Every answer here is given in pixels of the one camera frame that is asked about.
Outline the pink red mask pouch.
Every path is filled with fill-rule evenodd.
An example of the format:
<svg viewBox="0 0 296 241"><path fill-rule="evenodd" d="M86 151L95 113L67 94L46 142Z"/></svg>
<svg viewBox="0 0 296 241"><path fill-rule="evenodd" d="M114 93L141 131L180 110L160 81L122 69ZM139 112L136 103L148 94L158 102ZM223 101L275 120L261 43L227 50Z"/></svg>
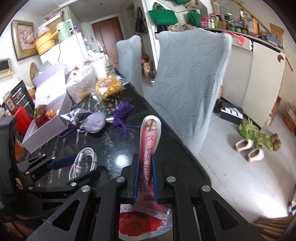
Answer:
<svg viewBox="0 0 296 241"><path fill-rule="evenodd" d="M171 210L155 201L152 180L152 155L161 137L161 121L148 115L142 121L139 139L139 181L135 204L121 204L119 238L150 240L172 228Z"/></svg>

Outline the silver purple chip bag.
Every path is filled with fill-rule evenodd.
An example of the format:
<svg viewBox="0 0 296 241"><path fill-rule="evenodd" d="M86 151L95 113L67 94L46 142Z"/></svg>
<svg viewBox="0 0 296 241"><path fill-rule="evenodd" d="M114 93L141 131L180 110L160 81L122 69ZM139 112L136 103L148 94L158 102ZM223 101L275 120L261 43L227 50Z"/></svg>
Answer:
<svg viewBox="0 0 296 241"><path fill-rule="evenodd" d="M68 121L70 124L74 126L79 126L92 112L86 109L77 108L69 113L60 114L60 118Z"/></svg>

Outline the lavender drawstring sachet pouch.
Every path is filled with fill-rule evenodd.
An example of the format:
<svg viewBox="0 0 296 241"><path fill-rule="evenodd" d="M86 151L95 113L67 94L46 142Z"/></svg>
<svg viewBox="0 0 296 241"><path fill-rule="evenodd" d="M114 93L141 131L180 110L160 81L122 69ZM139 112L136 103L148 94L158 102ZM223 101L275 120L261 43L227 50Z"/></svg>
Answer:
<svg viewBox="0 0 296 241"><path fill-rule="evenodd" d="M98 133L105 125L110 124L112 127L118 128L125 138L128 138L128 132L134 132L137 126L127 125L125 123L128 115L134 110L134 105L127 102L121 102L113 111L113 115L107 117L102 111L93 112L79 126L74 126L69 123L69 127L59 134L60 138L67 136L74 130L87 133Z"/></svg>

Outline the green brown snack packet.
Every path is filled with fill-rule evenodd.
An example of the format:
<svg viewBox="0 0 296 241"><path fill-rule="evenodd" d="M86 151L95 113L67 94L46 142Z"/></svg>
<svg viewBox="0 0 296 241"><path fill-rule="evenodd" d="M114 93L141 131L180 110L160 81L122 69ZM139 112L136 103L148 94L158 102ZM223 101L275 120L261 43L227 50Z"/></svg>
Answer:
<svg viewBox="0 0 296 241"><path fill-rule="evenodd" d="M41 116L47 113L47 106L45 104L38 105L34 110L34 120L36 121Z"/></svg>

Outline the dark red fuzzy scrunchie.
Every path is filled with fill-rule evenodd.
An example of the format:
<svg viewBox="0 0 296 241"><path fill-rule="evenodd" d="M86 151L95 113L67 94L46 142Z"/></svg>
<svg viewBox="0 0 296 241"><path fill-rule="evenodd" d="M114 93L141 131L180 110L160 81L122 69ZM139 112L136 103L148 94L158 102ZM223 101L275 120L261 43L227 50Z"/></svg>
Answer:
<svg viewBox="0 0 296 241"><path fill-rule="evenodd" d="M50 119L46 115L39 116L36 118L35 123L38 128L46 124Z"/></svg>

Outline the small red candy packet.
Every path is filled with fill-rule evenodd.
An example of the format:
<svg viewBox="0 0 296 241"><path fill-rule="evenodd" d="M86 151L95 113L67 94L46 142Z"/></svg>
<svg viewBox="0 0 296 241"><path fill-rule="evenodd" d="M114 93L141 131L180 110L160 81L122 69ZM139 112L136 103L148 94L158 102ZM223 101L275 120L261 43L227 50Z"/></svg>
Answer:
<svg viewBox="0 0 296 241"><path fill-rule="evenodd" d="M49 109L45 115L48 119L51 120L57 115L57 113L55 111L53 111L52 109Z"/></svg>

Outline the black printed gift bag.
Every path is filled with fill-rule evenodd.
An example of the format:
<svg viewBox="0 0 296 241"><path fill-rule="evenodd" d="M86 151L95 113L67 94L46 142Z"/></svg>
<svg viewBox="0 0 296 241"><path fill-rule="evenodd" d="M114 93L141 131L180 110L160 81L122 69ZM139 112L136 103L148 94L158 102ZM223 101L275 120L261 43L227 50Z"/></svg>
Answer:
<svg viewBox="0 0 296 241"><path fill-rule="evenodd" d="M1 108L4 108L5 111L8 111L10 114L13 115L20 107L23 107L30 116L33 116L35 104L33 103L33 100L29 95L29 92L23 80L21 80L9 92L8 96L8 100L6 100L6 97L4 97Z"/></svg>

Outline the lavender open gift box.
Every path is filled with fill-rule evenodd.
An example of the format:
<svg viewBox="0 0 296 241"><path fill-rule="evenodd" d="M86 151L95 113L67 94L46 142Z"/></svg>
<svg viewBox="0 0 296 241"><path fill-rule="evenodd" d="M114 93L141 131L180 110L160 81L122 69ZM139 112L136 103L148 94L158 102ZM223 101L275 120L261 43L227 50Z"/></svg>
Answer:
<svg viewBox="0 0 296 241"><path fill-rule="evenodd" d="M47 111L52 109L57 115L40 128L36 126L33 117L22 142L30 153L67 129L68 123L59 115L69 112L72 103L67 94L65 71L61 64L56 63L39 73L33 83L36 86L35 108L40 104L45 104Z"/></svg>

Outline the clear plastic bag of food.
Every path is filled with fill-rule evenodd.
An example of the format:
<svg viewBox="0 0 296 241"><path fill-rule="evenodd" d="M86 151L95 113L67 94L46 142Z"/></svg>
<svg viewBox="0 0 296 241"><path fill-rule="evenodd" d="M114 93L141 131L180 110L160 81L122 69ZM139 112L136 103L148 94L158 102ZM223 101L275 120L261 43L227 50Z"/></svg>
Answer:
<svg viewBox="0 0 296 241"><path fill-rule="evenodd" d="M94 92L96 75L92 65L73 70L66 83L66 90L75 103L81 102Z"/></svg>

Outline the packaged waffles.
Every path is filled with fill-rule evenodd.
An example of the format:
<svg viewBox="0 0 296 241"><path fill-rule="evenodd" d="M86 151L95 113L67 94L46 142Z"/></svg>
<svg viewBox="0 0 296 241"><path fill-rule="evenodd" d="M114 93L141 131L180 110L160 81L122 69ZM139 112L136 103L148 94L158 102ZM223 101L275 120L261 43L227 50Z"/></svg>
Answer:
<svg viewBox="0 0 296 241"><path fill-rule="evenodd" d="M128 81L119 75L108 75L95 83L95 95L104 100L125 89Z"/></svg>

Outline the green sandals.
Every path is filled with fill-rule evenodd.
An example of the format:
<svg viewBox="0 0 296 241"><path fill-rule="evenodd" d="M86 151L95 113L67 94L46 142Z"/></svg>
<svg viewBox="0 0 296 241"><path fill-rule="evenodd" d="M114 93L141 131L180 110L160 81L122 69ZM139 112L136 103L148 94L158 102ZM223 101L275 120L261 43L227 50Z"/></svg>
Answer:
<svg viewBox="0 0 296 241"><path fill-rule="evenodd" d="M238 127L239 134L253 141L255 147L262 148L265 145L267 149L273 150L273 144L268 134L259 131L258 127L253 124L252 120L242 120Z"/></svg>

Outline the far grey leaf chair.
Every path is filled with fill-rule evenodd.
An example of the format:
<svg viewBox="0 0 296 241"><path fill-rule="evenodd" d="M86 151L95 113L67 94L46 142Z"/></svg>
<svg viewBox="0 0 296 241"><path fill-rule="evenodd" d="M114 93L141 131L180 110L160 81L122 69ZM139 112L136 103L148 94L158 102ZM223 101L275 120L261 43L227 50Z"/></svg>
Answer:
<svg viewBox="0 0 296 241"><path fill-rule="evenodd" d="M143 95L142 87L142 43L140 36L133 35L116 43L118 51L118 71L135 90Z"/></svg>

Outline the grey leaf chair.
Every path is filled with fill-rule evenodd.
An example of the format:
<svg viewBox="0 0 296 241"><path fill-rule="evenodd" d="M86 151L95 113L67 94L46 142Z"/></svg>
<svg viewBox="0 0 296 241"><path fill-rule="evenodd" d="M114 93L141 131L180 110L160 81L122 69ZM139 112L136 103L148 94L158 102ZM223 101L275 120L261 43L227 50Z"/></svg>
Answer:
<svg viewBox="0 0 296 241"><path fill-rule="evenodd" d="M225 75L232 37L201 28L159 34L159 62L148 102L196 156Z"/></svg>
<svg viewBox="0 0 296 241"><path fill-rule="evenodd" d="M143 95L142 87L142 43L140 36L133 35L116 43L118 51L118 71L135 90Z"/></svg>

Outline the near grey leaf chair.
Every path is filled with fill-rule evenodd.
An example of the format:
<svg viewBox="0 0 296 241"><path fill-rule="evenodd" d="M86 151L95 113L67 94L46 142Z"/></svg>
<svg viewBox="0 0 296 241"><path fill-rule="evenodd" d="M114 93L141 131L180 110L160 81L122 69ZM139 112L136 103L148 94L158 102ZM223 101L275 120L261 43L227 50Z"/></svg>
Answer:
<svg viewBox="0 0 296 241"><path fill-rule="evenodd" d="M196 156L225 75L232 37L201 28L159 34L159 62L148 102Z"/></svg>

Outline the white paper towel roll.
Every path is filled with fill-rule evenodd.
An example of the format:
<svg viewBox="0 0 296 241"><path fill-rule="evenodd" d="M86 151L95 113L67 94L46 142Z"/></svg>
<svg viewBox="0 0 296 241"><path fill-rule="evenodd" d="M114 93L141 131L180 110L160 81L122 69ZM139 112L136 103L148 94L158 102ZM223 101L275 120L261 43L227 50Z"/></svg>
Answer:
<svg viewBox="0 0 296 241"><path fill-rule="evenodd" d="M105 78L107 76L106 67L103 59L93 59L91 61L91 64L98 80Z"/></svg>

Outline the white mini fridge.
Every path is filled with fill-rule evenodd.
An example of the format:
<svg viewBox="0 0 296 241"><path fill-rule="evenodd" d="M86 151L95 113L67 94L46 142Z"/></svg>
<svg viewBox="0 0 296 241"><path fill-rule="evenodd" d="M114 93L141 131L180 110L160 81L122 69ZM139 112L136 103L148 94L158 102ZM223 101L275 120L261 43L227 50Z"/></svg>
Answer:
<svg viewBox="0 0 296 241"><path fill-rule="evenodd" d="M76 33L59 44L56 44L40 56L40 58L43 64L46 61L52 65L60 63L64 68L73 70L76 67L80 68L83 66L84 61L89 58L89 55L82 34Z"/></svg>

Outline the yellow cooking pot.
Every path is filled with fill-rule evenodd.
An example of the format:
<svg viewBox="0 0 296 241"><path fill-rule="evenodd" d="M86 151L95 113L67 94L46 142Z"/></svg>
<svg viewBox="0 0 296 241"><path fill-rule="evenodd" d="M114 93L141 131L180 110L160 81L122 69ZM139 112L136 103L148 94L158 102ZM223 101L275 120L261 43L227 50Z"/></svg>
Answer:
<svg viewBox="0 0 296 241"><path fill-rule="evenodd" d="M60 33L60 30L56 30L54 33L46 32L40 37L34 39L38 54L41 56L49 49L56 45L54 38Z"/></svg>

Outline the gold framed picture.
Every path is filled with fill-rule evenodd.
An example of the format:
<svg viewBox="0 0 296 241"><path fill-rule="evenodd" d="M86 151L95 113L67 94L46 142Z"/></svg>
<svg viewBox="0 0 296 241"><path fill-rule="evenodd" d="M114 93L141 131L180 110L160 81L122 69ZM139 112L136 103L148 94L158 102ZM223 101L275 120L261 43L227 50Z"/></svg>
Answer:
<svg viewBox="0 0 296 241"><path fill-rule="evenodd" d="M36 34L34 23L13 20L11 23L11 34L18 61L38 54L35 45Z"/></svg>

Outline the white cabinet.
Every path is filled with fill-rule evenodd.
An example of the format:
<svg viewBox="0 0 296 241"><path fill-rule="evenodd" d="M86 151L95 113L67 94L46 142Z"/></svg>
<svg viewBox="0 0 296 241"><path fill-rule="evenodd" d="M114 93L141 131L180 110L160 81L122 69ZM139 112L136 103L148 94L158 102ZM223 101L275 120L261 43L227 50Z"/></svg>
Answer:
<svg viewBox="0 0 296 241"><path fill-rule="evenodd" d="M263 127L280 92L285 69L285 51L252 36L228 32L232 49L222 82L222 97L242 108Z"/></svg>

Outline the mint green electric kettle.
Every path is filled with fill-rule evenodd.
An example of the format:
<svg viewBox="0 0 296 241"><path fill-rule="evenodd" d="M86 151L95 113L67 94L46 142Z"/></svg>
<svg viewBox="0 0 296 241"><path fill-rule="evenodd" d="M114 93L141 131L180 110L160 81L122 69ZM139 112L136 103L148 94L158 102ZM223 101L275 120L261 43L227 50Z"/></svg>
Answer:
<svg viewBox="0 0 296 241"><path fill-rule="evenodd" d="M59 43L71 37L74 26L71 19L62 21L56 25L56 30L59 31L57 38Z"/></svg>

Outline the brown entrance door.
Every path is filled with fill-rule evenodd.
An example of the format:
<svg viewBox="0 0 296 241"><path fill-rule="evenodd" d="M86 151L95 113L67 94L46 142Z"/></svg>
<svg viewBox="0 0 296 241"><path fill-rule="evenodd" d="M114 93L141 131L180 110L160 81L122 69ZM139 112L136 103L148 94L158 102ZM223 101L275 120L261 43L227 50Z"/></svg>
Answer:
<svg viewBox="0 0 296 241"><path fill-rule="evenodd" d="M111 58L115 67L118 68L119 57L116 44L124 39L118 17L93 23L92 29L100 51Z"/></svg>

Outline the black hanging bag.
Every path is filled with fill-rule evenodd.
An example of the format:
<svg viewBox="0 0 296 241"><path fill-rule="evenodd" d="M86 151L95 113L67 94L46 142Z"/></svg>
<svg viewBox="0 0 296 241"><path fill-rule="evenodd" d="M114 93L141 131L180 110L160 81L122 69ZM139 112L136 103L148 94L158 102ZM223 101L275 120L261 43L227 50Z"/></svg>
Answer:
<svg viewBox="0 0 296 241"><path fill-rule="evenodd" d="M137 8L137 18L135 21L135 31L139 34L146 33L147 27L140 7Z"/></svg>

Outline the large green handbag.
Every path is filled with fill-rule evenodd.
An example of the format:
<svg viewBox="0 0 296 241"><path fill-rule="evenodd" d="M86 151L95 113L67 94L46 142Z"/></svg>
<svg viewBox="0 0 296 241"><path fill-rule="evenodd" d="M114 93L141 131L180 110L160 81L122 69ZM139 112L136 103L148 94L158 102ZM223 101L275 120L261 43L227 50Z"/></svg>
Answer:
<svg viewBox="0 0 296 241"><path fill-rule="evenodd" d="M149 15L153 23L157 25L175 25L178 22L174 11L165 9L161 4L154 2L152 10L149 11Z"/></svg>

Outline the small green handbag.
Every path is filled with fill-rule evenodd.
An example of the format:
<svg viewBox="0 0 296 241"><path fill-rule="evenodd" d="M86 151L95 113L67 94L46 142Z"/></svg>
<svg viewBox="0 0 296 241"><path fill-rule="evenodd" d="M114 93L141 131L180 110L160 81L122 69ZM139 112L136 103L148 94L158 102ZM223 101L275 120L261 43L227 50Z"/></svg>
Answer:
<svg viewBox="0 0 296 241"><path fill-rule="evenodd" d="M187 13L187 16L189 18L189 24L200 28L201 27L201 21L200 18L203 17L198 11L196 10L190 10Z"/></svg>

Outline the top green handbag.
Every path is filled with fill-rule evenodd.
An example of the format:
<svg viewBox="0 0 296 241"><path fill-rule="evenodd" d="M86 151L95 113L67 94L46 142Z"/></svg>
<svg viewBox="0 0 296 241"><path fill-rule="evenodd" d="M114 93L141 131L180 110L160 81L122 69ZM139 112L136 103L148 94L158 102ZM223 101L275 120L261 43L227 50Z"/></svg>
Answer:
<svg viewBox="0 0 296 241"><path fill-rule="evenodd" d="M183 4L187 4L188 2L190 2L191 0L173 0L177 5L183 5Z"/></svg>

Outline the wall intercom panel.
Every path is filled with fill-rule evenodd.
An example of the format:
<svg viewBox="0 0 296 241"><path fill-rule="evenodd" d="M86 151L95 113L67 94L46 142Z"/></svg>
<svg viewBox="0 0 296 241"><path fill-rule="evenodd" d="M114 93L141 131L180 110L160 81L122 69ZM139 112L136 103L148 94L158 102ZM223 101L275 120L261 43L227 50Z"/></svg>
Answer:
<svg viewBox="0 0 296 241"><path fill-rule="evenodd" d="M0 60L0 78L5 78L12 75L13 69L10 58Z"/></svg>

